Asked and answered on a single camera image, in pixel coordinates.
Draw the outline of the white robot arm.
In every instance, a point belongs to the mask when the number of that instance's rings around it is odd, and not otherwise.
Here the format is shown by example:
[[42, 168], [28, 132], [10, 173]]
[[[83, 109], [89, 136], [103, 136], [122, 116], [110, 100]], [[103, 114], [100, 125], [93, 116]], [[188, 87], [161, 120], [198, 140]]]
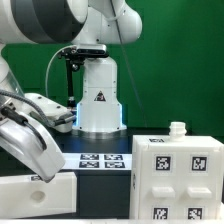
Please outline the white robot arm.
[[0, 0], [0, 147], [49, 182], [65, 164], [49, 127], [70, 131], [76, 118], [69, 110], [48, 111], [21, 90], [1, 55], [7, 44], [70, 43], [82, 62], [101, 66], [108, 44], [131, 43], [142, 20], [125, 0]]

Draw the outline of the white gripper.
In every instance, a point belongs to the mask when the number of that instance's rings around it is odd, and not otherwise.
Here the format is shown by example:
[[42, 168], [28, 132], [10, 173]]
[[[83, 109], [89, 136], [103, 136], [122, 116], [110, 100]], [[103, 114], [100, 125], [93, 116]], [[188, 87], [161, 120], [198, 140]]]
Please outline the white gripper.
[[44, 139], [46, 149], [27, 126], [5, 118], [0, 121], [0, 146], [35, 172], [43, 181], [50, 182], [65, 165], [63, 154], [48, 132], [37, 120], [20, 112]]

